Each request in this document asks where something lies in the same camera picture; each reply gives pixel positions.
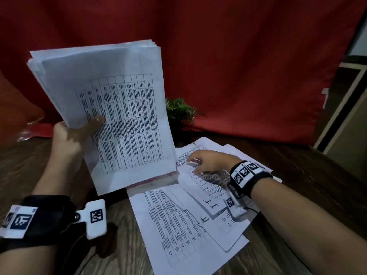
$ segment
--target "table grid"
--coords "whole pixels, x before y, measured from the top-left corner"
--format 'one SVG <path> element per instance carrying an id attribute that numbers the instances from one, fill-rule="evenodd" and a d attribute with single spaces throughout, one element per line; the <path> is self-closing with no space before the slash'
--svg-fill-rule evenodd
<path id="1" fill-rule="evenodd" d="M 85 121 L 106 118 L 92 135 L 104 174 L 163 159 L 151 74 L 100 78 L 75 92 Z"/>

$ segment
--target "wooden table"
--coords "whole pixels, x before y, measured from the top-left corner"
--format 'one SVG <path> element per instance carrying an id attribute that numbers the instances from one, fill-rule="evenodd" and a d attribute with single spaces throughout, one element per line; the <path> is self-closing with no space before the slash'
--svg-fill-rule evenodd
<path id="1" fill-rule="evenodd" d="M 184 133 L 176 138 L 181 147 L 202 136 L 219 144 L 231 144 L 273 169 L 273 174 L 298 193 L 314 201 L 339 221 L 367 239 L 367 186 L 311 147 L 249 140 L 212 133 Z M 5 148 L 0 157 L 0 214 L 29 194 L 39 179 L 50 152 L 49 139 L 32 139 Z M 91 186 L 85 166 L 76 176 L 73 200 L 82 204 Z M 108 221 L 118 226 L 117 248 L 104 259 L 90 257 L 82 274 L 153 274 L 144 242 L 124 190 L 104 195 Z M 216 274 L 310 274 L 267 220 L 259 214 L 244 232 L 250 240 Z"/>

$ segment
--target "right hand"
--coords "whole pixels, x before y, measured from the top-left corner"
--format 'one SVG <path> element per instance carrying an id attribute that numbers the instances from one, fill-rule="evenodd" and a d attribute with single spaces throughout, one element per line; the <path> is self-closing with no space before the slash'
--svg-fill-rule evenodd
<path id="1" fill-rule="evenodd" d="M 228 173 L 232 167 L 242 160 L 231 154 L 218 152 L 213 150 L 198 150 L 190 154 L 187 162 L 194 161 L 197 163 L 198 159 L 200 165 L 194 170 L 194 174 L 200 174 L 205 171 L 220 171 L 226 170 Z"/>

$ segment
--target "wrist-mounted device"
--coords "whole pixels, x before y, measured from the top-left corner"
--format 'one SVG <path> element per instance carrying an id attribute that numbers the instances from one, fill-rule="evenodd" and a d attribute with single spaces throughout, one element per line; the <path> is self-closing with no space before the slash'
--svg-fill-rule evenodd
<path id="1" fill-rule="evenodd" d="M 20 205 L 13 205 L 0 228 L 0 253 L 11 249 L 54 245 L 71 224 L 86 222 L 87 238 L 107 231 L 103 199 L 89 202 L 76 211 L 70 197 L 63 195 L 31 195 Z"/>
<path id="2" fill-rule="evenodd" d="M 247 160 L 233 166 L 229 175 L 231 180 L 227 184 L 228 197 L 224 198 L 224 202 L 233 217 L 247 213 L 246 208 L 252 203 L 251 191 L 254 185 L 263 178 L 273 177 L 259 164 Z"/>

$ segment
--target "black wrist strap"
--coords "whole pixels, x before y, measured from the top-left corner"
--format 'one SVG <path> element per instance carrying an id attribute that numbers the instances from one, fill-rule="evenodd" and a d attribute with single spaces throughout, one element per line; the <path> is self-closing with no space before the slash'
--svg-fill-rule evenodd
<path id="1" fill-rule="evenodd" d="M 229 175 L 231 181 L 228 184 L 228 188 L 237 199 L 243 195 L 251 198 L 251 191 L 259 180 L 273 177 L 256 163 L 247 160 L 233 166 Z"/>
<path id="2" fill-rule="evenodd" d="M 21 206 L 33 206 L 37 210 L 23 238 L 0 239 L 0 253 L 10 249 L 57 244 L 62 232 L 75 222 L 76 206 L 68 196 L 27 196 Z"/>

